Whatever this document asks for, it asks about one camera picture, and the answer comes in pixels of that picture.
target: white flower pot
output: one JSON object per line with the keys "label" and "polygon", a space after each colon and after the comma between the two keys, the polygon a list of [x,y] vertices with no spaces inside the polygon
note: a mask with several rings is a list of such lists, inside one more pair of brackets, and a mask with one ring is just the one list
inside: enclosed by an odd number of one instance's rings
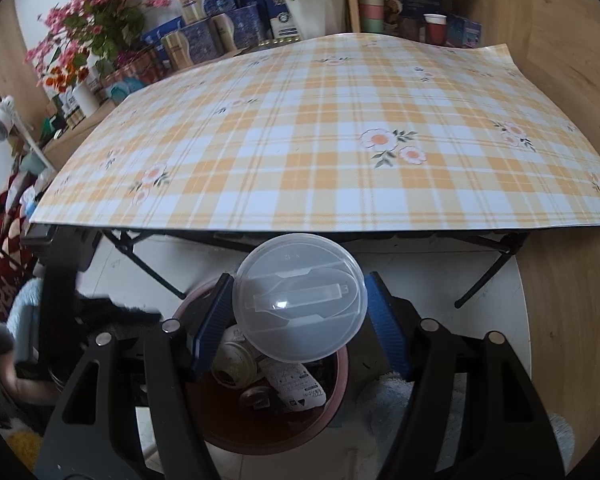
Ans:
{"label": "white flower pot", "polygon": [[78,83],[75,86],[72,95],[74,96],[78,106],[80,107],[80,110],[82,110],[82,113],[85,117],[89,117],[90,115],[96,113],[98,108],[100,108],[98,100],[93,93],[91,93],[91,90],[89,90],[89,85],[87,85],[86,81]]}
{"label": "white flower pot", "polygon": [[346,29],[346,0],[285,0],[285,3],[302,40]]}

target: red cloth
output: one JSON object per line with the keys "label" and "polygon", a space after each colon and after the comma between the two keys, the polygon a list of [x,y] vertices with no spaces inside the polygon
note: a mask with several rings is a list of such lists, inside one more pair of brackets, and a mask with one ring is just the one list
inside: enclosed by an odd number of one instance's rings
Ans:
{"label": "red cloth", "polygon": [[[17,172],[14,172],[9,177],[6,190],[0,194],[0,204],[6,203],[8,190],[16,175]],[[31,263],[33,254],[20,245],[20,235],[24,234],[26,222],[24,208],[17,201],[7,214],[0,215],[0,321],[6,321],[13,300],[30,277],[23,267]],[[8,254],[20,266],[3,253]]]}

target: orange flowers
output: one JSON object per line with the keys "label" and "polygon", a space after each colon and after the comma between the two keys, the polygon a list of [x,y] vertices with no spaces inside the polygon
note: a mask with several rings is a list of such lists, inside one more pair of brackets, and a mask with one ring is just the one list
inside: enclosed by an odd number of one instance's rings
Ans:
{"label": "orange flowers", "polygon": [[[77,54],[86,57],[89,55],[89,51],[84,48]],[[77,68],[74,58],[69,60],[65,66],[55,66],[49,70],[49,76],[45,79],[45,85],[55,88],[58,93],[62,94],[66,92],[69,87],[73,88],[76,84],[87,79],[89,69],[85,66]]]}

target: metal screw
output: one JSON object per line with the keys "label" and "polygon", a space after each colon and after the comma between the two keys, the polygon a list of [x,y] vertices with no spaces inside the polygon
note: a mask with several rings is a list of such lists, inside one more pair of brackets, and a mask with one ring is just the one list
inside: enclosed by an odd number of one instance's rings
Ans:
{"label": "metal screw", "polygon": [[180,329],[180,322],[177,319],[168,319],[162,324],[162,330],[167,334],[177,332]]}
{"label": "metal screw", "polygon": [[111,334],[109,332],[102,332],[96,337],[96,345],[104,346],[111,343]]}
{"label": "metal screw", "polygon": [[494,345],[502,345],[506,341],[505,337],[500,332],[489,332],[489,341]]}
{"label": "metal screw", "polygon": [[435,332],[440,328],[440,325],[435,319],[427,318],[420,322],[420,328],[425,332]]}

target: table leg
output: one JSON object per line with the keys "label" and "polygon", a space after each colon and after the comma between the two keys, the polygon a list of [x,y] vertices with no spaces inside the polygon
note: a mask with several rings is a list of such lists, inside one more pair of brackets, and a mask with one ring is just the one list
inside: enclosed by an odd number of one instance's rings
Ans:
{"label": "table leg", "polygon": [[504,264],[506,264],[512,256],[515,256],[518,253],[527,237],[528,233],[515,233],[503,237],[500,243],[507,246],[508,249],[501,250],[500,257],[495,261],[495,263],[480,277],[477,282],[475,282],[474,286],[472,286],[464,294],[464,296],[462,296],[462,298],[454,303],[456,308],[462,307],[475,294],[477,294],[481,288],[489,283],[489,280],[493,278],[502,267],[504,267]]}
{"label": "table leg", "polygon": [[168,291],[175,294],[181,300],[184,300],[187,295],[184,292],[179,291],[175,288],[171,283],[165,280],[160,274],[155,272],[151,267],[149,267],[144,261],[142,261],[135,253],[134,253],[134,243],[136,242],[136,238],[130,238],[125,232],[121,233],[120,238],[117,238],[113,232],[110,230],[103,229],[102,234],[104,234],[107,239],[114,245],[114,247],[119,250],[122,254],[124,254],[127,258],[129,258],[133,263],[135,263],[138,267],[140,267],[144,272],[146,272],[149,276],[151,276],[156,282],[160,283],[164,288]]}

